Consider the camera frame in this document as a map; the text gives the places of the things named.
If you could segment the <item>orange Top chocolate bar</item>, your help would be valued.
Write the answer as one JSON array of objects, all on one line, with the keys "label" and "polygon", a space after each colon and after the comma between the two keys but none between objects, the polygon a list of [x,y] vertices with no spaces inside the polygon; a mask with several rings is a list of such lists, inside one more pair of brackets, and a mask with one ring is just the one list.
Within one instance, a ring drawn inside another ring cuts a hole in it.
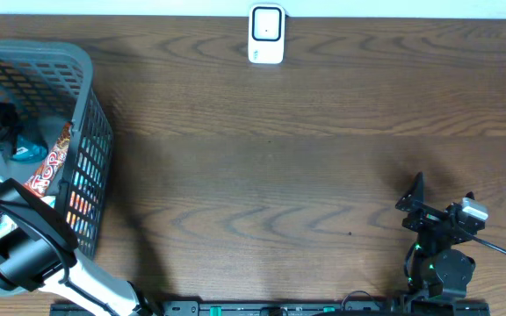
[{"label": "orange Top chocolate bar", "polygon": [[71,141],[72,124],[67,122],[61,130],[61,134],[52,148],[49,150],[46,158],[23,184],[31,193],[38,198],[46,196],[52,181],[63,167],[69,150]]}]

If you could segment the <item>grey plastic shopping basket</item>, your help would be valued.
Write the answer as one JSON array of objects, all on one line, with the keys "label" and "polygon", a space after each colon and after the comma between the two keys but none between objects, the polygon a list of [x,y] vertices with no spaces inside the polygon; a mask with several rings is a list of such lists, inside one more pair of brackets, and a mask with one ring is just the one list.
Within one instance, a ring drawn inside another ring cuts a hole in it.
[{"label": "grey plastic shopping basket", "polygon": [[[113,132],[92,88],[93,67],[80,47],[60,42],[0,40],[0,104],[11,104],[24,136],[38,136],[50,149],[67,122],[69,156],[45,198],[75,223],[80,250],[96,252],[112,158]],[[40,162],[7,161],[4,176],[23,182]],[[0,297],[26,290],[2,291]]]}]

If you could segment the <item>blue mouthwash bottle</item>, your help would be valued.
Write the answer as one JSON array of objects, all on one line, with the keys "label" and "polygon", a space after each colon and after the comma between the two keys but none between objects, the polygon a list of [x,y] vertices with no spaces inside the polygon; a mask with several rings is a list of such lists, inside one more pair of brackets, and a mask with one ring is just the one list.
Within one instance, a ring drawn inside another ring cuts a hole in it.
[{"label": "blue mouthwash bottle", "polygon": [[41,137],[19,135],[16,152],[11,156],[11,160],[19,163],[35,163],[43,161],[47,153],[47,143]]}]

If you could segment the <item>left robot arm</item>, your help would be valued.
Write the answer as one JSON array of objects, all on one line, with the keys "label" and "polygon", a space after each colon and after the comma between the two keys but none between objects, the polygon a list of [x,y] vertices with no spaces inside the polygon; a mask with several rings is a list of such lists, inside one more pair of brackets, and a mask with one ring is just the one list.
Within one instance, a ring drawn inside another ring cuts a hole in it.
[{"label": "left robot arm", "polygon": [[79,248],[71,217],[45,198],[69,156],[66,123],[39,167],[20,182],[4,176],[23,152],[25,130],[11,104],[0,104],[0,289],[46,291],[94,315],[158,315],[160,309],[128,281],[100,269]]}]

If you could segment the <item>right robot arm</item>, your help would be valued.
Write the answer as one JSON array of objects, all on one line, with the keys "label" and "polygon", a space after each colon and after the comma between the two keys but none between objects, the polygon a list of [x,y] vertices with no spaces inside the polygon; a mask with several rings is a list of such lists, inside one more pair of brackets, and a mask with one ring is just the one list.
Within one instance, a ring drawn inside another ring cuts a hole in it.
[{"label": "right robot arm", "polygon": [[453,315],[456,301],[467,294],[474,260],[454,249],[467,241],[458,226],[459,205],[440,211],[425,204],[424,176],[419,172],[395,208],[407,213],[401,225],[416,233],[405,259],[408,291],[399,298],[399,309],[412,314],[438,312]]}]

